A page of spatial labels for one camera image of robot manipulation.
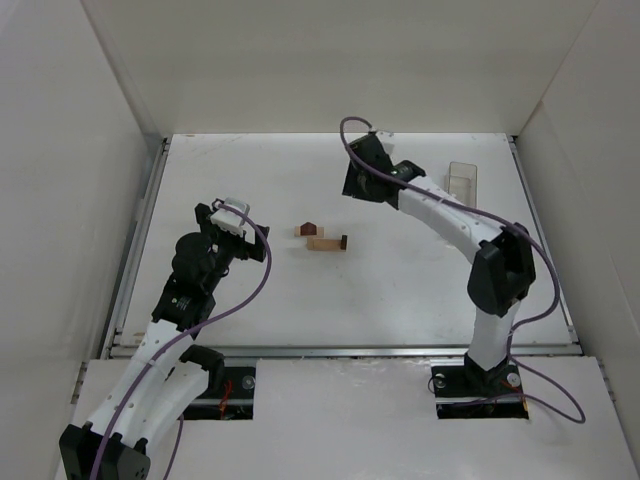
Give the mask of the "thin wood block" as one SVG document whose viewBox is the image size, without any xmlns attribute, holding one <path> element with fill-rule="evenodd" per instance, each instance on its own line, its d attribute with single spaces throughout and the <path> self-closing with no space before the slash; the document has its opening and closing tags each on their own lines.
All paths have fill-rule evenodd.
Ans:
<svg viewBox="0 0 640 480">
<path fill-rule="evenodd" d="M 305 238 L 323 238 L 324 228 L 307 222 L 294 228 L 294 236 Z"/>
</svg>

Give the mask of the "reddish brown small block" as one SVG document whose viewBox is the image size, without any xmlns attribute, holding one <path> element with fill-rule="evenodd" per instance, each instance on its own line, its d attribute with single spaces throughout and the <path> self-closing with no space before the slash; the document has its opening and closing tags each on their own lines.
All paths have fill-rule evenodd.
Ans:
<svg viewBox="0 0 640 480">
<path fill-rule="evenodd" d="M 312 223 L 306 222 L 299 227 L 299 235 L 300 236 L 316 236 L 319 232 L 319 227 Z"/>
</svg>

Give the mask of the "large light wood block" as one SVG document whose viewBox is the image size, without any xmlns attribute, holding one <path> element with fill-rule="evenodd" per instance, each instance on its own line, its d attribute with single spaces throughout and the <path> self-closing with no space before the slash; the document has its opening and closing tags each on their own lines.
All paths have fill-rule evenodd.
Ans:
<svg viewBox="0 0 640 480">
<path fill-rule="evenodd" d="M 344 252 L 340 250 L 340 239 L 308 238 L 307 249 L 319 252 Z"/>
</svg>

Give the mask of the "clear plastic box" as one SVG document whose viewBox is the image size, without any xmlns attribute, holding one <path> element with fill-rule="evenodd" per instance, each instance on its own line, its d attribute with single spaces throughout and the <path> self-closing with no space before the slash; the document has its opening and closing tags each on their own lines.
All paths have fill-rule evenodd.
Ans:
<svg viewBox="0 0 640 480">
<path fill-rule="evenodd" d="M 447 192 L 467 207 L 477 207 L 477 174 L 475 164 L 451 162 L 446 177 Z"/>
</svg>

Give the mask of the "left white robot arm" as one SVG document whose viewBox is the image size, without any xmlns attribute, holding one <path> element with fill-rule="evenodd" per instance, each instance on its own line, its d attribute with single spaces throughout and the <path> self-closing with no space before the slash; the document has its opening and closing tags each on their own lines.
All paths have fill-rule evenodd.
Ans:
<svg viewBox="0 0 640 480">
<path fill-rule="evenodd" d="M 223 354 L 196 342 L 221 318 L 214 291 L 234 260 L 272 263 L 269 230 L 249 211 L 233 198 L 196 206 L 199 229 L 176 243 L 171 274 L 124 373 L 87 421 L 68 425 L 59 439 L 67 478 L 147 478 L 162 437 L 193 400 L 220 384 Z"/>
</svg>

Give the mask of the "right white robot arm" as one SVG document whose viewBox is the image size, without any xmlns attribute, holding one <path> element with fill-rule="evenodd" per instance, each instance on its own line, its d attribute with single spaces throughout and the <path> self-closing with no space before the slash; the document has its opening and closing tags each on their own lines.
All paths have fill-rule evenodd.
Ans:
<svg viewBox="0 0 640 480">
<path fill-rule="evenodd" d="M 349 142 L 347 153 L 345 196 L 391 205 L 426 224 L 469 261 L 466 290 L 476 316 L 465 364 L 486 375 L 499 372 L 521 300 L 536 279 L 527 239 L 484 221 L 414 163 L 393 164 L 375 133 Z"/>
</svg>

